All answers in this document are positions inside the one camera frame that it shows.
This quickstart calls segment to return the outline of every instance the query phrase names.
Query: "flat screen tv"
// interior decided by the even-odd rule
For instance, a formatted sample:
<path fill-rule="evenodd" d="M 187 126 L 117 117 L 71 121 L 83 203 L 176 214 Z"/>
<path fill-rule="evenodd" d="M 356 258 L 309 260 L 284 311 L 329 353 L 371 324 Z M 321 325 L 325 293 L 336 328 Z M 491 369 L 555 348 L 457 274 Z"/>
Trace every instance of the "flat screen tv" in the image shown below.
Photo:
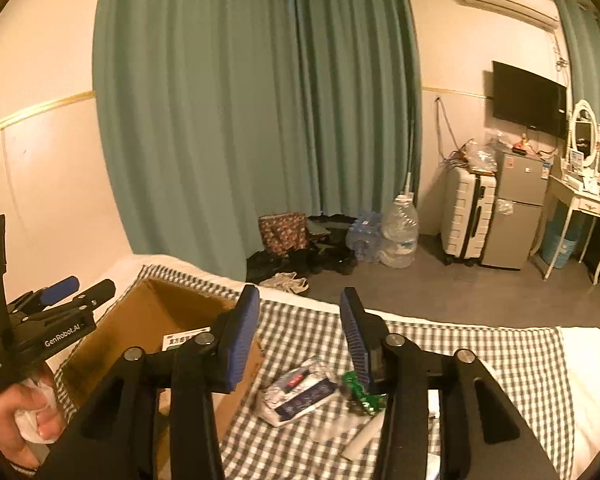
<path fill-rule="evenodd" d="M 493 62 L 493 116 L 564 139 L 565 86 L 521 68 Z"/>

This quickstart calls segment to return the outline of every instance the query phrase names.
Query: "hand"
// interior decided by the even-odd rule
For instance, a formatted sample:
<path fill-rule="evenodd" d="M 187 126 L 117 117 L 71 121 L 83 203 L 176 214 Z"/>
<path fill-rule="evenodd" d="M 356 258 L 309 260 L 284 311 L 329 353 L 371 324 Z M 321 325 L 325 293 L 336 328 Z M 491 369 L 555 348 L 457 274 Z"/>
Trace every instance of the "hand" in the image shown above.
<path fill-rule="evenodd" d="M 51 387 L 55 387 L 51 370 L 43 364 L 37 378 Z M 14 414 L 16 410 L 41 410 L 36 415 L 38 434 L 46 439 L 56 439 L 66 426 L 64 416 L 57 408 L 45 408 L 45 396 L 33 388 L 22 384 L 12 384 L 0 393 L 0 451 L 5 458 L 20 466 L 37 468 L 40 461 L 29 449 L 20 435 Z"/>

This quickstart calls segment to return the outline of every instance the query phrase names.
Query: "white wall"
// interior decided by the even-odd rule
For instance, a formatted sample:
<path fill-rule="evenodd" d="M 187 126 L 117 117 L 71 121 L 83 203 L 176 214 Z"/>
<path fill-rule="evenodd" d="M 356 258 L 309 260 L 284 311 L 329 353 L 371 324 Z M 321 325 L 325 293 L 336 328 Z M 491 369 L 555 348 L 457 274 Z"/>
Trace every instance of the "white wall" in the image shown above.
<path fill-rule="evenodd" d="M 0 13 L 0 120 L 91 90 L 97 0 L 9 0 Z"/>
<path fill-rule="evenodd" d="M 0 119 L 92 89 L 97 0 L 10 0 L 0 14 Z M 131 254 L 109 184 L 95 100 L 0 131 L 8 300 L 74 274 L 88 285 Z"/>
<path fill-rule="evenodd" d="M 557 56 L 552 35 L 509 16 L 466 6 L 463 0 L 411 0 L 420 51 L 423 99 L 422 166 L 418 213 L 420 231 L 440 231 L 445 171 L 440 166 L 435 129 L 434 99 L 445 102 L 451 126 L 460 145 L 468 139 L 483 140 L 487 128 L 509 133 L 513 140 L 525 131 L 523 126 L 496 120 L 491 102 L 480 97 L 427 88 L 491 95 L 491 61 L 511 64 L 562 84 L 565 73 L 555 68 Z M 568 53 L 562 31 L 558 31 L 562 55 Z M 531 133 L 532 145 L 550 150 L 555 139 Z M 443 124 L 443 153 L 455 146 Z"/>

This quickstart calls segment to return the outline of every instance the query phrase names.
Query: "cardboard box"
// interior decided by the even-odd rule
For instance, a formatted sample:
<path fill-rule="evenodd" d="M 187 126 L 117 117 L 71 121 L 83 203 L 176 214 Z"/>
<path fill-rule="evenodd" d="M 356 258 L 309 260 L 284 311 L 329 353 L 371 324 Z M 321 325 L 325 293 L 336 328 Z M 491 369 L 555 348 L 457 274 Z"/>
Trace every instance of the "cardboard box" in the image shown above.
<path fill-rule="evenodd" d="M 164 335 L 210 326 L 218 314 L 234 306 L 235 301 L 191 288 L 143 280 L 100 319 L 97 329 L 84 338 L 65 364 L 62 380 L 67 393 L 76 407 L 81 406 L 130 346 L 139 346 L 147 353 L 160 351 Z M 254 341 L 242 382 L 229 395 L 214 395 L 218 440 L 228 431 L 261 364 L 262 354 Z M 167 434 L 159 440 L 158 466 L 165 462 Z"/>

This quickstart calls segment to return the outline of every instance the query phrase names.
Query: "curtain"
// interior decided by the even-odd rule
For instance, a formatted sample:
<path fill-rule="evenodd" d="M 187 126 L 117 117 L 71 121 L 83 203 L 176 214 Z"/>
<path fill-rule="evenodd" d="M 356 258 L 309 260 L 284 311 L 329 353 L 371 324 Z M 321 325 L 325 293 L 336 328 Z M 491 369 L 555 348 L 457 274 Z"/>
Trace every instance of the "curtain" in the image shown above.
<path fill-rule="evenodd" d="M 381 211 L 420 171 L 420 72 L 409 0 L 291 0 L 307 137 L 326 214 Z"/>
<path fill-rule="evenodd" d="M 136 253 L 237 280 L 264 214 L 319 213 L 287 0 L 98 0 L 93 84 Z"/>
<path fill-rule="evenodd" d="M 573 103 L 586 99 L 600 123 L 600 17 L 577 0 L 555 0 L 566 37 Z"/>

